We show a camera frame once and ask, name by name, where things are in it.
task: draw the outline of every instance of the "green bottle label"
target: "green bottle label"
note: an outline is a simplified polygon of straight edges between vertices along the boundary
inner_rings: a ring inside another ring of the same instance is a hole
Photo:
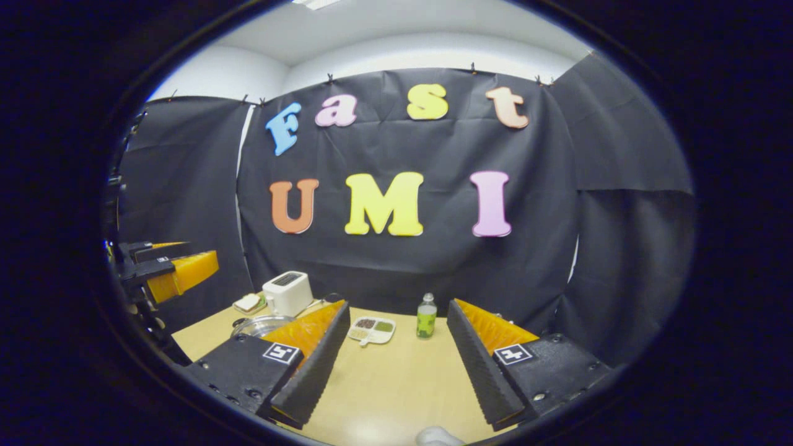
[[[435,331],[435,312],[430,314],[422,314],[419,311],[419,324],[416,327],[416,335],[418,337],[430,337]]]

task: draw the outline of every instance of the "white toaster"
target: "white toaster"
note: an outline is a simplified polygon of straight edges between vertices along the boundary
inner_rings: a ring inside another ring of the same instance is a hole
[[[295,317],[314,300],[308,275],[287,271],[262,285],[264,298],[273,314]]]

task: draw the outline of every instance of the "table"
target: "table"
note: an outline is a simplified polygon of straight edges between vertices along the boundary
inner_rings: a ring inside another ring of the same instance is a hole
[[[251,317],[269,313],[265,308]],[[466,443],[497,434],[485,421],[446,318],[435,320],[435,334],[425,340],[416,337],[415,315],[350,308],[351,321],[361,316],[393,319],[391,340],[360,347],[345,339],[311,420],[302,430],[282,427],[340,446],[411,446],[419,431],[435,425]],[[227,340],[232,322],[241,317],[246,316],[229,307],[174,333],[174,339],[194,361]]]

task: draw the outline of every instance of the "foam letter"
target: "foam letter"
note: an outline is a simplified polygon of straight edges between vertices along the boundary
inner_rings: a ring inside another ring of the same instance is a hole
[[[355,122],[356,116],[354,112],[356,104],[358,104],[358,99],[349,94],[340,94],[327,98],[322,103],[324,108],[316,114],[314,122],[319,127],[330,127],[334,124],[339,127],[346,127]]]
[[[440,119],[449,111],[443,97],[446,89],[439,83],[420,83],[408,91],[408,115],[411,119]]]
[[[503,237],[512,232],[504,220],[504,184],[509,175],[497,171],[474,172],[471,181],[479,191],[479,222],[473,227],[477,237]]]
[[[389,225],[393,236],[420,236],[424,227],[419,223],[419,185],[424,182],[423,175],[416,172],[402,172],[394,177],[385,196],[369,174],[355,174],[347,177],[351,190],[350,222],[344,225],[348,234],[366,234],[369,225],[363,219],[364,211],[374,232],[382,233],[391,213],[394,218]]]
[[[294,136],[291,132],[297,131],[295,113],[299,112],[300,109],[300,104],[292,102],[264,126],[265,129],[270,130],[273,134],[276,156],[286,152],[287,148],[292,147],[297,142],[297,136]]]
[[[522,129],[529,125],[529,118],[518,115],[515,104],[523,104],[523,98],[517,94],[512,94],[509,87],[498,87],[485,93],[485,96],[493,100],[496,106],[496,116],[501,124],[513,129]]]
[[[279,231],[287,234],[305,232],[314,221],[314,190],[320,185],[315,179],[302,179],[297,182],[300,189],[300,216],[298,219],[289,218],[286,211],[288,193],[292,190],[292,183],[279,181],[270,185],[273,195],[273,224]]]

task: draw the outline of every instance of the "pink letter i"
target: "pink letter i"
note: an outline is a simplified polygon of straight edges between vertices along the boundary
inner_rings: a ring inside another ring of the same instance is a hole
[[[504,184],[509,175],[498,171],[474,172],[471,181],[479,191],[479,222],[473,227],[477,237],[503,237],[512,232],[504,220]]]

